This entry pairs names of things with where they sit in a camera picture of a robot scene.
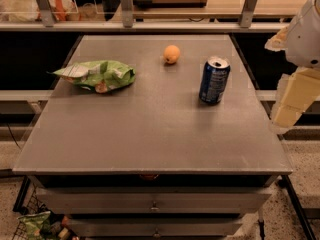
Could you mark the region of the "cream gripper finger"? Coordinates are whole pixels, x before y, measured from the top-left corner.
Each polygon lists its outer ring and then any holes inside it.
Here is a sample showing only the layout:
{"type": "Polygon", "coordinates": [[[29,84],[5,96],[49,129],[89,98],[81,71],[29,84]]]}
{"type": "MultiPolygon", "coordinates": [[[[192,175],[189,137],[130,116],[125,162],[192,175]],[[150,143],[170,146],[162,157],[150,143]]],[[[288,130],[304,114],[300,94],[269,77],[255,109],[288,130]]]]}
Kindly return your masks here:
{"type": "Polygon", "coordinates": [[[320,96],[320,71],[298,67],[291,75],[283,74],[278,82],[271,122],[280,129],[291,128],[320,96]]]}
{"type": "Polygon", "coordinates": [[[284,50],[286,48],[287,33],[288,28],[282,28],[274,36],[267,40],[264,48],[274,52],[284,50]]]}

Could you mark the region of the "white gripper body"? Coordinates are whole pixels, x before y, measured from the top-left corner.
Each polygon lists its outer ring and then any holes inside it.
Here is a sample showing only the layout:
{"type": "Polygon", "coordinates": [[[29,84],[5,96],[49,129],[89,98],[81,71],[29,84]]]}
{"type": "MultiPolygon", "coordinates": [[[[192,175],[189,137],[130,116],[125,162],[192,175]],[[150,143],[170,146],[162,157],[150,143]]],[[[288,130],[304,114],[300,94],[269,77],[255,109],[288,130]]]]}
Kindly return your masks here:
{"type": "Polygon", "coordinates": [[[291,20],[286,59],[300,67],[320,67],[320,0],[307,0],[291,20]]]}

